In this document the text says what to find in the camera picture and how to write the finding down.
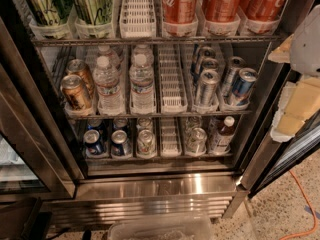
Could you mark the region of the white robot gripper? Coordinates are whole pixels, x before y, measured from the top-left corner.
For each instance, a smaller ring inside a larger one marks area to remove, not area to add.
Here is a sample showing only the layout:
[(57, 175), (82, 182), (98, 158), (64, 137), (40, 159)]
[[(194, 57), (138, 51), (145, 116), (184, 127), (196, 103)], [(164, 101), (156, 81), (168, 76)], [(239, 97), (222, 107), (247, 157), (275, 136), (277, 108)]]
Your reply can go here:
[(293, 35), (269, 55), (275, 63), (289, 63), (293, 70), (313, 77), (287, 82), (278, 101), (270, 136), (276, 142), (293, 138), (320, 109), (320, 5), (316, 5)]

